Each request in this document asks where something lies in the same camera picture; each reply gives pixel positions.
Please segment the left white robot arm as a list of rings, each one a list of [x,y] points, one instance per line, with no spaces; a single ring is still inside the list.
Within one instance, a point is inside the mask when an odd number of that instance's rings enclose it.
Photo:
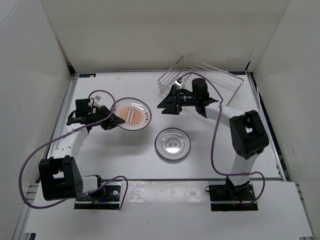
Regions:
[[[77,199],[88,194],[100,200],[105,194],[99,175],[82,176],[76,163],[81,146],[90,130],[100,126],[111,130],[124,124],[106,106],[99,105],[94,98],[77,99],[75,110],[67,119],[68,136],[62,138],[53,152],[38,165],[43,197],[47,201]]]

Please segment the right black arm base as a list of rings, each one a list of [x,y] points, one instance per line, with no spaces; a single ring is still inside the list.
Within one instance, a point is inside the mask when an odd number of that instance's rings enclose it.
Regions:
[[[224,183],[209,181],[204,191],[209,194],[212,212],[258,211],[255,191],[250,181],[240,186],[234,186],[228,178]]]

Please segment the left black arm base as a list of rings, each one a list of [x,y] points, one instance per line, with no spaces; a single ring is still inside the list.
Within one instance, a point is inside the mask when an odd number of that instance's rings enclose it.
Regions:
[[[74,201],[75,210],[120,210],[123,207],[129,188],[125,176],[103,179],[100,175],[87,175],[82,180],[84,188]]]

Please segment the orange sunburst pattern plate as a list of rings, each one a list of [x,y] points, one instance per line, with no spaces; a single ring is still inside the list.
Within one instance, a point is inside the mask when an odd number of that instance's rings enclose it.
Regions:
[[[118,127],[126,131],[145,129],[152,120],[152,111],[142,100],[135,97],[123,97],[115,102],[113,113],[124,120]]]

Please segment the white green-rimmed plate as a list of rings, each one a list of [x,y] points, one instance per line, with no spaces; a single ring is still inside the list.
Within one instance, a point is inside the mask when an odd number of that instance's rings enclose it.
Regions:
[[[177,164],[183,161],[190,153],[191,145],[188,142],[173,138],[161,143],[155,143],[155,152],[165,162]]]
[[[162,130],[154,140],[156,153],[166,161],[184,159],[191,150],[191,139],[188,134],[175,127]]]

